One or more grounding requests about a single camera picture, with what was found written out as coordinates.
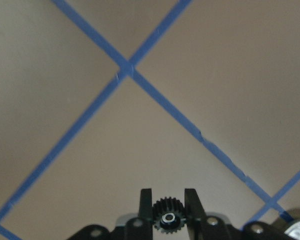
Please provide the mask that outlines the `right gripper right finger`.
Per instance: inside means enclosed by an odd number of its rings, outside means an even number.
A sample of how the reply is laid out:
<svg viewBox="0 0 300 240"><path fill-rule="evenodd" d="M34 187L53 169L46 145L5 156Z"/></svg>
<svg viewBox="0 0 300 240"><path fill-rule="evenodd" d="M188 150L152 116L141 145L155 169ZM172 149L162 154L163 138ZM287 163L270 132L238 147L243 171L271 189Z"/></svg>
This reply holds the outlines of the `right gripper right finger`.
<svg viewBox="0 0 300 240"><path fill-rule="evenodd" d="M184 190L187 230L191 240L227 240L228 230L216 215L207 215L194 188Z"/></svg>

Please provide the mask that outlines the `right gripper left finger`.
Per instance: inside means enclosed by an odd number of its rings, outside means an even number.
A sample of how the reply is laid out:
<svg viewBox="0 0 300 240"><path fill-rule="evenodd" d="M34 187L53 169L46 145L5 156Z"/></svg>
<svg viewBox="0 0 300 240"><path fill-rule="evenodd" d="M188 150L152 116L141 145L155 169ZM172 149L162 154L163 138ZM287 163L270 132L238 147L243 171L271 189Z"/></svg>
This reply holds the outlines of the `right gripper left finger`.
<svg viewBox="0 0 300 240"><path fill-rule="evenodd" d="M124 227L125 240L153 239L152 189L143 188L140 191L139 209L135 217L129 219Z"/></svg>

